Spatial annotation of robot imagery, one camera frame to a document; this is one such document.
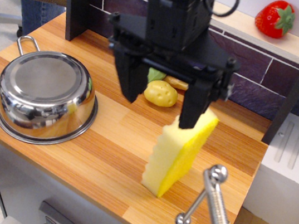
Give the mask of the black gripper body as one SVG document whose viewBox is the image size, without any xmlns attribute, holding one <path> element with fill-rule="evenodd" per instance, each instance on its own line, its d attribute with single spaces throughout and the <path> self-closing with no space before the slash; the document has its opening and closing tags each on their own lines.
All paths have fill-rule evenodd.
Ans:
<svg viewBox="0 0 299 224">
<path fill-rule="evenodd" d="M 211 39 L 209 0 L 148 0 L 145 17 L 113 13 L 110 47 L 140 56 L 153 67 L 188 84 L 212 81 L 219 98 L 228 99 L 238 61 Z"/>
</svg>

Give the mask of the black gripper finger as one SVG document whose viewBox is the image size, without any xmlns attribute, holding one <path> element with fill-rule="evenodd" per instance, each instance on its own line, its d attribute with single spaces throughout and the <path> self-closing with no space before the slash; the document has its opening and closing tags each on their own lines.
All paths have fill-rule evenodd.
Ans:
<svg viewBox="0 0 299 224">
<path fill-rule="evenodd" d="M 142 62 L 140 56 L 129 55 L 119 49 L 114 51 L 114 56 L 121 92 L 133 103 L 146 89 L 149 67 Z"/>
<path fill-rule="evenodd" d="M 214 82 L 196 79 L 192 84 L 190 83 L 184 96 L 179 127 L 181 129 L 193 129 L 199 117 L 218 98 L 219 89 L 215 87 Z"/>
</svg>

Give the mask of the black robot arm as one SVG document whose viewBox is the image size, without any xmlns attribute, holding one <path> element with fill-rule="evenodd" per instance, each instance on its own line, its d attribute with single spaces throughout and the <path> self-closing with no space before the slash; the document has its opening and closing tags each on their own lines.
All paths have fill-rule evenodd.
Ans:
<svg viewBox="0 0 299 224">
<path fill-rule="evenodd" d="M 110 47 L 122 94 L 133 102 L 153 67 L 188 84 L 179 118 L 195 127 L 210 103 L 228 99 L 239 62 L 209 34 L 214 0 L 148 0 L 145 17 L 113 13 Z"/>
</svg>

